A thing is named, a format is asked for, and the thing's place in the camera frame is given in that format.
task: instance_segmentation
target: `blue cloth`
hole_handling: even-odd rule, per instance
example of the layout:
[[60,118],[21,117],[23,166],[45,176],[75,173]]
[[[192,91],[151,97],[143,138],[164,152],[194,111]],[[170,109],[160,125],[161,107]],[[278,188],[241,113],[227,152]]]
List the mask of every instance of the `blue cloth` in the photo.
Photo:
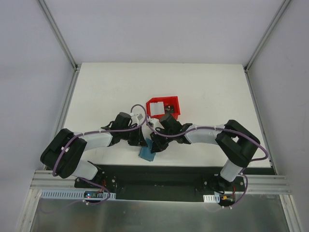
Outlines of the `blue cloth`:
[[151,148],[153,146],[153,141],[146,138],[146,143],[148,147],[142,147],[139,153],[139,157],[147,161],[154,161],[155,153],[151,153]]

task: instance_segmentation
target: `metal frame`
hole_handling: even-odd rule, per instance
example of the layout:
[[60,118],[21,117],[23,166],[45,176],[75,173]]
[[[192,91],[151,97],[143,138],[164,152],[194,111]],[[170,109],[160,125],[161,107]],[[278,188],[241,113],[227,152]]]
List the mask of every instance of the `metal frame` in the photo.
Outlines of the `metal frame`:
[[277,24],[279,23],[280,19],[282,18],[282,16],[284,15],[284,13],[286,12],[286,10],[288,9],[288,7],[290,6],[290,4],[292,3],[293,0],[284,0],[281,4],[281,6],[279,7],[279,9],[277,10],[275,16],[273,17],[273,19],[271,20],[268,28],[266,29],[265,33],[263,34],[260,42],[258,43],[256,49],[254,50],[252,56],[250,57],[248,64],[245,66],[245,71],[247,72],[252,64],[254,63],[256,57],[259,55],[259,53],[261,52],[262,48],[265,46],[266,42],[268,41],[270,35],[272,34],[272,32],[274,31],[275,27],[277,26]]
[[[68,61],[70,62],[71,66],[74,69],[74,74],[71,79],[70,86],[66,94],[66,98],[62,106],[61,114],[60,114],[56,129],[55,129],[55,134],[56,134],[64,125],[64,122],[65,122],[65,119],[66,119],[66,116],[69,110],[70,101],[72,99],[74,88],[77,82],[77,77],[79,74],[80,66],[76,64],[75,59],[73,58],[72,53],[70,52],[46,2],[44,0],[37,0],[37,2],[43,11],[43,14],[46,17],[47,22],[49,23],[51,27],[51,30],[53,31],[56,39],[58,40],[60,47],[64,51]],[[274,28],[276,27],[276,25],[282,18],[283,14],[286,12],[288,7],[290,6],[291,2],[292,0],[284,0],[282,2],[275,16],[270,22],[268,28],[263,34],[260,42],[258,43],[256,49],[254,50],[254,53],[252,54],[250,60],[248,61],[248,64],[244,68],[247,81],[248,81],[248,86],[250,89],[250,93],[252,95],[254,107],[255,107],[258,120],[259,120],[259,124],[261,127],[261,131],[263,132],[262,133],[263,139],[265,141],[265,144],[268,150],[269,150],[269,146],[268,146],[267,139],[265,137],[264,128],[261,122],[259,107],[258,107],[256,98],[255,98],[249,77],[248,77],[248,70],[250,69],[255,59],[259,55],[260,51],[262,50],[262,48],[268,41],[270,35],[274,31]],[[273,162],[272,162],[272,165],[273,165],[274,170],[276,171],[276,167]],[[290,187],[288,185],[288,182],[285,176],[248,175],[248,179],[249,179],[248,194],[279,194],[290,231],[292,232],[302,231],[299,216],[298,216],[295,204],[294,204],[293,196],[291,195],[292,193],[291,193]],[[22,217],[18,223],[17,231],[23,231],[23,232],[30,231],[42,189],[61,189],[63,191],[87,190],[87,189],[81,189],[81,188],[74,188],[74,180],[75,180],[75,177],[69,177],[67,179],[61,179],[60,177],[52,177],[51,171],[36,171],[34,178],[32,180],[31,186],[30,186],[30,190],[28,192],[26,203],[25,203],[25,206],[22,212]]]
[[52,13],[50,12],[45,0],[37,0],[41,10],[43,11],[46,20],[51,28],[51,30],[53,31],[56,39],[58,40],[58,43],[61,47],[61,49],[63,50],[64,54],[66,55],[68,61],[70,62],[71,66],[74,68],[74,70],[77,68],[77,64],[75,62],[75,59],[72,56],[71,51],[69,50],[69,47],[67,45],[67,43],[65,42],[58,26],[57,23],[55,22]]
[[272,157],[270,149],[269,149],[269,144],[268,144],[268,141],[267,141],[267,137],[266,137],[264,126],[263,126],[262,119],[261,119],[260,108],[259,108],[259,105],[257,103],[256,96],[255,96],[252,84],[250,82],[250,78],[249,78],[248,72],[246,70],[245,70],[245,75],[246,75],[247,83],[248,83],[248,86],[249,86],[249,91],[250,91],[251,98],[252,98],[252,101],[253,101],[253,105],[254,105],[256,116],[257,116],[257,120],[259,122],[260,129],[261,129],[261,132],[262,132],[262,137],[263,137],[263,140],[264,140],[264,143],[265,143],[265,147],[266,147],[267,151],[269,152],[270,166],[275,170],[275,173],[278,174],[278,169],[276,168],[276,164],[273,161],[273,157]]
[[303,231],[292,195],[280,195],[285,218],[290,232]]
[[67,118],[67,114],[68,114],[68,111],[69,111],[70,103],[71,103],[71,100],[72,100],[73,92],[74,92],[74,89],[75,89],[75,86],[76,86],[76,82],[77,82],[77,78],[78,78],[80,68],[81,68],[81,66],[78,65],[76,70],[73,73],[72,79],[70,81],[69,89],[67,91],[65,100],[64,100],[63,105],[61,107],[61,113],[60,113],[59,119],[57,121],[57,126],[56,126],[55,133],[54,133],[53,137],[64,126],[64,123],[65,123],[65,120]]
[[[248,194],[292,194],[287,179],[283,175],[247,175],[247,177],[249,180]],[[59,176],[53,177],[52,171],[36,171],[30,189],[94,190],[93,188],[75,188],[75,179],[74,176],[66,179],[61,179]]]

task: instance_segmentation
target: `wire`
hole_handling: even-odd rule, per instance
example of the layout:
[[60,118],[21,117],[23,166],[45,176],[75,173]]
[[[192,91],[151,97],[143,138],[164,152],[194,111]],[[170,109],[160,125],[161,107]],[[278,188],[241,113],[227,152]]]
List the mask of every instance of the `wire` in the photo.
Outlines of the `wire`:
[[236,188],[235,188],[235,186],[233,186],[233,193],[231,195],[228,195],[227,197],[234,197],[235,192],[236,192]]
[[[104,200],[102,200],[102,201],[100,201],[100,202],[97,202],[97,203],[88,202],[89,205],[102,204],[103,202],[107,201],[107,200],[111,197],[111,193],[110,193],[110,192],[108,191],[108,189],[105,188],[103,185],[102,185],[102,186],[101,186],[101,185],[98,185],[98,184],[96,184],[96,183],[94,183],[94,182],[92,182],[92,181],[90,181],[90,180],[87,180],[87,179],[85,179],[85,178],[82,178],[82,177],[79,177],[79,178],[80,178],[81,180],[83,180],[83,181],[85,181],[85,182],[91,184],[91,185],[94,185],[94,186],[97,186],[97,187],[103,189],[104,191],[106,191],[106,192],[108,193],[108,197],[105,198]],[[44,210],[42,210],[42,202],[39,201],[39,211],[42,212],[42,213],[44,213],[44,214],[55,214],[55,213],[58,213],[58,212],[60,212],[60,211],[62,211],[62,210],[64,210],[64,209],[68,208],[69,206],[78,203],[78,202],[84,202],[84,200],[76,200],[76,201],[73,201],[73,202],[71,202],[71,203],[65,205],[64,207],[59,208],[59,209],[56,209],[56,210],[54,210],[54,211],[44,211]]]
[[[253,140],[253,139],[250,138],[249,136],[247,136],[247,135],[245,135],[245,134],[243,134],[243,133],[241,133],[241,132],[239,132],[239,131],[236,131],[236,130],[230,130],[230,129],[225,129],[225,128],[215,128],[215,127],[203,126],[203,127],[192,128],[192,129],[190,129],[190,130],[186,130],[186,131],[184,131],[184,132],[181,132],[181,133],[175,134],[175,135],[161,134],[161,133],[159,133],[158,131],[156,131],[155,129],[153,129],[152,126],[150,125],[150,123],[149,123],[149,121],[148,121],[148,118],[150,118],[150,117],[147,115],[147,111],[146,111],[146,109],[145,109],[144,106],[142,106],[141,104],[135,104],[135,105],[132,106],[131,112],[132,112],[133,109],[134,109],[135,107],[137,107],[137,106],[139,106],[139,107],[141,107],[141,108],[143,109],[143,111],[144,111],[144,113],[145,113],[145,119],[143,120],[143,122],[142,122],[140,125],[138,125],[138,126],[136,126],[136,127],[133,127],[133,128],[130,128],[130,129],[125,129],[125,130],[103,130],[103,131],[102,131],[102,130],[95,130],[95,131],[89,131],[89,132],[85,132],[85,133],[80,133],[80,134],[77,134],[77,135],[75,135],[74,137],[72,137],[72,138],[68,141],[68,143],[64,146],[63,150],[61,151],[59,157],[57,158],[57,160],[56,160],[56,162],[55,162],[55,165],[54,165],[54,168],[53,168],[53,173],[52,173],[53,176],[57,176],[57,174],[56,174],[56,169],[57,169],[57,167],[58,167],[58,165],[59,165],[59,162],[60,162],[62,156],[64,155],[65,151],[66,151],[67,148],[70,146],[70,144],[71,144],[75,139],[77,139],[78,137],[81,137],[81,136],[84,136],[84,135],[90,135],[90,134],[97,134],[97,133],[110,133],[110,132],[128,132],[128,131],[134,131],[134,130],[137,130],[138,128],[142,127],[142,125],[145,124],[145,123],[147,124],[147,126],[150,128],[150,130],[151,130],[152,132],[154,132],[154,133],[157,134],[157,135],[160,135],[160,136],[163,136],[163,137],[167,137],[167,138],[175,138],[175,137],[182,136],[182,135],[185,135],[185,134],[187,134],[187,133],[189,133],[189,132],[192,132],[192,131],[195,131],[195,130],[200,130],[200,129],[208,129],[208,130],[214,130],[214,131],[226,131],[226,132],[231,132],[231,133],[237,134],[237,135],[239,135],[239,136],[241,136],[241,137],[243,137],[243,138],[249,140],[250,142],[252,142],[254,145],[256,145],[258,148],[260,148],[260,149],[265,153],[265,156],[264,156],[264,157],[253,159],[253,160],[251,160],[251,162],[253,162],[253,161],[258,161],[258,160],[266,160],[266,159],[269,157],[269,153],[267,152],[267,150],[266,150],[265,148],[263,148],[259,143],[257,143],[255,140]],[[242,196],[238,199],[238,201],[235,202],[233,205],[235,205],[236,203],[238,203],[238,202],[243,198],[243,196],[245,195],[245,193],[246,193],[246,191],[247,191],[247,188],[248,188],[248,178],[247,178],[246,175],[242,175],[242,176],[244,176],[244,177],[246,178],[246,189],[245,189],[243,195],[242,195]],[[93,182],[91,182],[90,180],[87,180],[87,179],[82,178],[82,177],[79,177],[79,178],[80,178],[81,180],[83,180],[83,181],[89,183],[89,184],[98,186],[98,187],[100,187],[100,188],[106,190],[107,193],[108,193],[108,195],[109,195],[106,199],[102,200],[101,202],[92,203],[92,205],[105,202],[106,200],[108,200],[108,199],[110,198],[111,193],[110,193],[110,192],[108,191],[108,189],[106,189],[104,186],[100,186],[100,185],[98,185],[98,184],[96,184],[96,183],[93,183]],[[79,201],[80,201],[80,200],[75,201],[75,202],[73,202],[73,203],[70,203],[70,204],[66,205],[65,207],[63,207],[63,208],[61,208],[61,209],[64,209],[64,208],[66,208],[66,207],[68,207],[68,206],[70,206],[70,205],[72,205],[72,204],[74,204],[74,203],[76,203],[76,202],[79,202]]]
[[[131,112],[133,111],[133,109],[134,109],[136,106],[141,107],[141,108],[143,109],[145,115],[147,115],[147,111],[146,111],[145,107],[142,106],[142,105],[140,105],[140,104],[135,104],[135,105],[133,105],[132,108],[131,108]],[[253,143],[254,145],[256,145],[259,149],[261,149],[261,150],[265,153],[265,156],[264,156],[264,157],[262,157],[262,158],[255,158],[255,159],[251,160],[251,162],[253,162],[253,161],[258,161],[258,160],[266,160],[266,159],[268,159],[268,157],[269,157],[268,151],[267,151],[265,148],[263,148],[259,143],[257,143],[255,140],[253,140],[253,139],[250,138],[249,136],[245,135],[244,133],[241,133],[241,132],[236,131],[236,130],[230,130],[230,129],[218,128],[218,127],[215,128],[215,127],[206,127],[206,126],[203,126],[203,127],[192,128],[192,129],[186,130],[186,131],[184,131],[184,132],[181,132],[181,133],[179,133],[179,134],[167,135],[167,134],[162,134],[162,133],[156,131],[154,128],[152,128],[148,120],[146,120],[146,124],[147,124],[147,126],[150,128],[150,130],[151,130],[153,133],[155,133],[155,134],[157,134],[157,135],[160,135],[160,136],[163,136],[163,137],[166,137],[166,138],[175,138],[175,137],[182,136],[182,135],[185,135],[185,134],[187,134],[187,133],[189,133],[189,132],[192,132],[192,131],[195,131],[195,130],[200,130],[200,129],[208,129],[208,130],[214,130],[214,131],[225,131],[225,132],[234,133],[234,134],[236,134],[236,135],[239,135],[239,136],[241,136],[241,137],[243,137],[243,138],[249,140],[251,143]]]
[[[133,105],[132,108],[131,108],[131,112],[132,112],[132,110],[133,110],[136,106],[141,107],[141,108],[144,110],[145,115],[147,115],[147,112],[146,112],[145,107],[142,106],[142,105],[140,105],[140,104]],[[182,136],[182,135],[185,135],[185,134],[187,134],[187,133],[189,133],[189,132],[191,132],[191,131],[200,130],[200,129],[208,129],[208,130],[214,130],[214,131],[226,131],[226,132],[231,132],[231,133],[237,134],[237,135],[239,135],[239,136],[241,136],[241,137],[243,137],[243,138],[249,140],[251,143],[253,143],[254,145],[256,145],[259,149],[261,149],[261,150],[265,153],[265,156],[264,156],[264,157],[252,159],[251,162],[259,161],[259,160],[266,160],[266,159],[268,159],[268,157],[269,157],[269,153],[268,153],[268,151],[267,151],[264,147],[262,147],[259,143],[257,143],[255,140],[253,140],[253,139],[250,138],[249,136],[247,136],[247,135],[245,135],[244,133],[241,133],[241,132],[239,132],[239,131],[236,131],[236,130],[230,130],[230,129],[225,129],[225,128],[217,128],[217,127],[215,128],[215,127],[206,127],[206,126],[204,126],[204,127],[192,128],[192,129],[190,129],[190,130],[186,130],[186,131],[181,132],[181,133],[176,134],[176,135],[166,135],[166,134],[161,134],[161,133],[159,133],[158,131],[156,131],[155,129],[153,129],[153,128],[151,127],[151,125],[149,124],[149,121],[148,121],[148,120],[146,121],[146,124],[147,124],[147,126],[150,128],[150,130],[151,130],[153,133],[155,133],[155,134],[157,134],[157,135],[160,135],[160,136],[163,136],[163,137],[167,137],[167,138],[174,138],[174,137]],[[241,170],[241,172],[239,173],[239,175],[245,177],[245,179],[246,179],[246,188],[245,188],[245,190],[244,190],[242,196],[233,204],[234,206],[237,205],[237,204],[243,199],[243,197],[244,197],[244,195],[246,194],[247,189],[248,189],[248,178],[247,178],[246,175],[242,174],[243,170],[244,170],[244,169]]]
[[71,143],[77,139],[78,137],[81,137],[81,136],[84,136],[84,135],[89,135],[89,134],[99,134],[99,133],[110,133],[110,132],[128,132],[128,131],[134,131],[134,130],[137,130],[138,128],[142,127],[142,125],[144,125],[145,123],[147,122],[147,117],[145,117],[145,119],[143,120],[143,122],[136,126],[136,127],[133,127],[133,128],[130,128],[130,129],[125,129],[125,130],[95,130],[95,131],[89,131],[89,132],[85,132],[85,133],[80,133],[80,134],[77,134],[75,135],[74,137],[72,137],[68,143],[64,146],[63,150],[61,151],[59,157],[57,158],[56,162],[55,162],[55,165],[54,165],[54,168],[53,168],[53,176],[57,176],[56,174],[56,169],[59,165],[59,162],[62,158],[62,156],[64,155],[66,149],[71,145]]
[[242,196],[233,204],[233,206],[239,204],[240,201],[242,201],[243,197],[245,196],[247,190],[248,190],[248,177],[245,174],[240,174],[241,176],[243,176],[246,179],[246,187],[244,192],[242,193]]

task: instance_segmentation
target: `red container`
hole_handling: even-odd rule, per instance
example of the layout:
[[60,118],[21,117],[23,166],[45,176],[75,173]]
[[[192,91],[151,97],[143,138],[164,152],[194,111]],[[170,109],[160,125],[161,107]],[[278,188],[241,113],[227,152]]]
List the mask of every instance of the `red container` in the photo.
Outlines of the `red container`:
[[[164,104],[164,109],[166,114],[171,114],[175,119],[178,119],[178,115],[180,115],[180,107],[179,107],[179,102],[178,102],[178,97],[173,96],[173,97],[162,97],[162,98],[151,98],[149,101],[146,103],[146,110],[147,114],[151,115],[150,112],[150,103],[154,102],[163,102]],[[153,115],[151,116],[152,118],[157,118],[160,119],[163,115]]]

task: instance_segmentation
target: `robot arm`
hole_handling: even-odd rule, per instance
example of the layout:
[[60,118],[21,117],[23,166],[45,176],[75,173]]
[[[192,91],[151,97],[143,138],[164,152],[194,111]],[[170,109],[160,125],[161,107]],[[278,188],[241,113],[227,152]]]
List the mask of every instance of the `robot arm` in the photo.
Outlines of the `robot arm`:
[[[180,122],[169,114],[164,115],[159,122],[163,128],[155,129],[165,135],[177,135],[200,127],[188,123],[181,125]],[[241,132],[260,144],[260,141],[253,134],[235,120],[229,120],[225,125],[217,127]],[[153,132],[151,134],[151,139],[153,141],[152,152],[165,150],[173,140],[176,140],[180,144],[208,143],[218,145],[228,157],[220,175],[215,180],[216,187],[213,188],[218,189],[218,191],[228,186],[230,182],[234,181],[241,170],[248,167],[257,150],[257,146],[252,142],[243,137],[237,137],[234,133],[209,129],[192,130],[174,138],[164,137]]]
[[[109,125],[100,129],[101,131],[111,132],[88,134],[76,138],[61,157],[56,168],[57,175],[61,178],[67,178],[73,175],[88,180],[103,178],[102,176],[97,176],[98,168],[94,164],[81,160],[83,152],[98,147],[112,146],[122,139],[126,140],[129,145],[147,146],[141,128],[126,131],[127,129],[138,126],[141,119],[141,114],[129,115],[121,112],[117,115],[115,121],[110,122]],[[65,145],[77,134],[80,133],[62,129],[42,153],[41,162],[48,168],[53,169]]]
[[[102,180],[105,179],[104,172],[96,165],[81,160],[83,152],[98,147],[112,146],[120,142],[120,140],[126,140],[129,145],[133,146],[147,146],[141,132],[141,127],[136,130],[127,130],[140,125],[141,118],[141,115],[119,113],[115,121],[101,128],[101,131],[105,131],[104,133],[98,133],[96,131],[94,134],[88,133],[87,135],[76,138],[64,152],[64,147],[76,134],[68,129],[62,129],[42,153],[41,162],[48,168],[54,169],[60,153],[63,152],[63,156],[56,167],[57,175],[61,178],[67,178],[70,175],[83,177],[92,180],[94,183],[101,184]],[[151,120],[150,123],[160,133],[159,135],[153,132],[150,135],[153,141],[152,153],[165,150],[169,143],[174,140],[180,144],[214,144],[218,145],[224,151],[228,160],[220,174],[209,181],[211,189],[215,191],[224,191],[227,189],[241,170],[249,165],[257,150],[257,146],[252,142],[243,137],[237,137],[232,132],[209,129],[192,130],[199,126],[191,123],[182,125],[170,114],[164,115],[157,122]],[[260,143],[253,134],[247,131],[237,121],[229,120],[225,125],[218,126],[218,128],[223,127],[228,130],[241,132],[258,144]]]

